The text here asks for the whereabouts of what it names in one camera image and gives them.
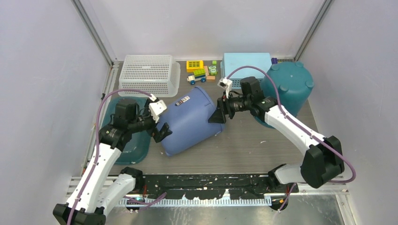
wooden block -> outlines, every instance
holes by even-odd
[[[204,66],[205,72],[206,72],[206,76],[209,76],[209,68],[207,66]]]
[[[206,80],[209,82],[213,82],[213,81],[215,81],[215,76],[207,76]]]

blue bin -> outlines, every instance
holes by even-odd
[[[178,154],[222,132],[223,124],[207,121],[215,110],[213,101],[201,87],[194,87],[188,94],[168,105],[157,126],[161,129],[167,122],[173,132],[161,141],[166,155]]]
[[[105,126],[110,122],[110,116],[115,113],[116,104],[121,99],[126,98],[136,100],[140,109],[143,109],[145,106],[146,98],[116,97],[109,102],[102,126]],[[141,162],[148,154],[150,141],[151,137],[146,131],[132,134],[131,140],[126,144],[124,151],[120,154],[120,157],[116,160],[115,164],[131,165]]]
[[[267,74],[278,88],[281,104],[290,114],[296,117],[314,87],[310,72],[304,68],[302,62],[298,61],[274,64]],[[265,77],[260,86],[265,97],[272,96],[276,98],[274,86],[272,86],[269,79]],[[262,123],[258,118],[256,120],[266,127],[271,127],[266,123]]]

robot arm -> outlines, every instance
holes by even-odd
[[[272,97],[265,98],[256,78],[247,77],[242,79],[240,83],[242,95],[233,97],[230,93],[228,79],[224,78],[219,81],[218,86],[226,91],[217,100],[217,109],[208,122],[225,123],[225,115],[232,119],[235,112],[250,111],[253,116],[281,132],[300,150],[304,155],[302,163],[283,164],[268,173],[268,184],[271,189],[295,182],[306,182],[313,188],[319,188],[344,171],[343,161],[313,137],[324,140],[327,145],[341,154],[341,144],[337,138],[334,136],[325,138],[325,136],[311,130],[289,114],[283,106],[279,107],[275,99]],[[310,131],[311,135],[305,133],[294,123]]]
[[[139,115],[139,107],[133,99],[122,99],[116,104],[113,121],[99,131],[99,155],[95,170],[92,171],[96,151],[66,204],[57,204],[53,210],[61,225],[67,223],[72,206],[84,183],[84,192],[78,199],[72,216],[71,224],[74,225],[105,224],[106,216],[123,196],[134,189],[142,188],[142,172],[126,167],[113,184],[100,195],[110,169],[131,140],[133,133],[146,130],[156,142],[162,141],[172,133],[167,123],[160,130],[156,128],[159,116],[165,110],[164,102],[153,95],[147,100],[142,115]]]

white backdrop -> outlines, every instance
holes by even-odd
[[[70,0],[1,1],[0,218],[50,225],[86,157],[109,66]]]
[[[396,0],[335,1],[301,59],[318,130],[357,170],[348,188],[359,225],[398,221],[397,21]]]
[[[214,59],[295,56],[323,0],[82,0],[118,60],[127,54]]]

label on blue bin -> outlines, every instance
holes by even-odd
[[[189,100],[189,96],[185,96],[184,98],[182,98],[181,100],[179,100],[177,103],[176,103],[176,106],[179,106],[179,105],[181,105],[182,103],[184,103],[184,102],[186,102],[186,101],[188,101]]]

